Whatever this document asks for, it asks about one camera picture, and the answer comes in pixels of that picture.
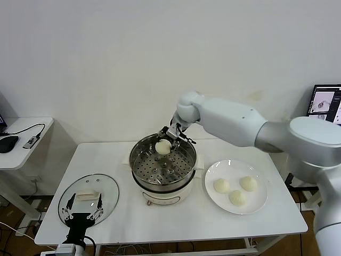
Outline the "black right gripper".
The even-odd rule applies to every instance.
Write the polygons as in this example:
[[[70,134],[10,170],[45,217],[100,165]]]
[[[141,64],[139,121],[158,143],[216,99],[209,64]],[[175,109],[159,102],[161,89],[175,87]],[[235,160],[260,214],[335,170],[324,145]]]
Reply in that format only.
[[[173,141],[173,149],[178,150],[179,152],[186,155],[193,155],[196,153],[195,145],[196,141],[184,135],[186,131],[186,126],[183,126],[176,117],[173,117],[170,121],[169,127],[163,127],[157,133],[157,141],[167,140],[169,141],[169,137],[175,139]]]

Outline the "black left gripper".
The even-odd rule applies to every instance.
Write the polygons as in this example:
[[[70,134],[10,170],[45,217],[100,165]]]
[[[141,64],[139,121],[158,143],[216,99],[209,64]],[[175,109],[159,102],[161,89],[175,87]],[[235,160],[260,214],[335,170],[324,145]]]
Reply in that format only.
[[[67,241],[79,242],[85,238],[86,230],[94,225],[94,221],[97,221],[104,213],[102,194],[98,197],[98,203],[96,210],[93,213],[72,213],[72,206],[74,204],[76,194],[67,201],[65,207],[61,208],[66,226],[69,228],[67,234]]]

